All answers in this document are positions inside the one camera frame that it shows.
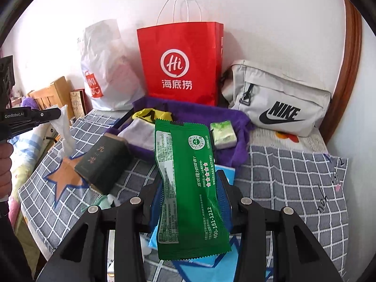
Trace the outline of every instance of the silver screw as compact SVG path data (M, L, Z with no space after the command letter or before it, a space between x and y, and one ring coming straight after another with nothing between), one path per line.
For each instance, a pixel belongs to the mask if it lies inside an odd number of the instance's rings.
M88 212L93 214L98 211L98 206L90 206Z
M139 204L140 202L141 202L141 198L139 198L139 197L132 197L130 199L131 204Z
M250 199L248 197L243 197L240 201L241 201L242 204L251 204L252 203L252 199Z
M283 209L283 212L287 215L293 215L294 214L294 209L290 207L286 207Z

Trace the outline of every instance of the white cloth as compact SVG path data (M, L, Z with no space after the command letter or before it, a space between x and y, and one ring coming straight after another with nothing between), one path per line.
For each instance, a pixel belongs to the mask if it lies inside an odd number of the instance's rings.
M274 130L255 128L250 134L250 143L255 146L275 147L278 149L288 149L304 151L308 153L328 153L325 142L317 127L314 127L308 137L298 137L299 142L290 138L280 138Z
M129 144L154 151L154 131L154 124L137 117L127 128L119 133L118 136L127 140Z

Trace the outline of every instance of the gray plaid fabric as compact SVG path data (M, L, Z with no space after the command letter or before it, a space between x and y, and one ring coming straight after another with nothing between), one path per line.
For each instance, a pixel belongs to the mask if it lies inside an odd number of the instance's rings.
M84 119L78 119L71 128L71 134L77 141L73 156L87 152L115 121L95 112L89 113ZM87 207L100 195L92 188L66 188L56 208L54 207L55 185L44 177L59 166L61 159L58 151L61 147L59 141L49 150L42 163L18 191L29 225L35 229L50 252L56 249Z
M77 154L86 152L113 122L114 119L93 114L77 121L72 128L72 135L78 140ZM58 166L60 159L57 158L57 152L60 148L61 143L57 143L19 191L28 220L50 251L56 249L86 208L99 196L91 188L68 188L54 209L53 186L43 177ZM290 206L295 209L318 238L338 271L344 275L348 239L347 211L342 188L333 185L331 179L335 184L339 182L343 185L347 159L328 158L322 154L252 146L247 162L236 172L234 185L240 188L244 196L253 198L264 207L280 210ZM156 174L155 165L134 159L111 193L120 202L125 202L138 195L144 185L152 183ZM317 210L322 206L321 192L329 198L322 209L323 213ZM273 244L270 233L266 234L266 242L266 263L272 267ZM146 256L144 267L150 282L183 281L170 261L158 259L157 251Z
M343 276L349 235L342 192L347 164L347 159L324 154L251 146L249 161L237 171L234 185L263 207L293 208ZM269 248L266 262L273 267L270 232L266 238Z

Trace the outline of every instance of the human hand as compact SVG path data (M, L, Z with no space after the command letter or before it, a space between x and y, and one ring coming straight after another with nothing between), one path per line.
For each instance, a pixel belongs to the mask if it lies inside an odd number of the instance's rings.
M13 146L9 143L0 144L0 199L12 192L12 160Z

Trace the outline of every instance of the paper bag handle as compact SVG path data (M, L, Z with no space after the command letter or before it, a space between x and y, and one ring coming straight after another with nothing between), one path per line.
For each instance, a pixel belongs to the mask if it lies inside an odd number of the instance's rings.
M175 0L174 8L173 8L173 14L172 14L173 19L175 19L175 6L176 6L176 1L177 1L177 0ZM202 14L201 14L201 8L200 8L200 5L197 3L196 0L194 0L194 1L196 2L197 6L198 6L199 9L200 9L200 21L202 21ZM166 7L166 5L167 5L168 2L169 2L169 0L166 1L166 3L163 5L161 11L159 12L159 15L158 15L158 18L157 18L157 23L156 23L156 25L158 25L159 17L161 16L161 14L162 14L162 12L163 12L163 9ZM189 22L189 6L188 6L188 1L185 0L185 3L186 3L186 5L187 5L187 21Z
M197 6L198 6L198 8L200 10L200 22L202 22L202 12L201 12L200 4L198 4L197 0L193 0L193 1L196 2ZM174 2L174 9L172 10L172 22L175 22L175 6L176 6L176 2L177 2L177 0L175 0L175 2Z

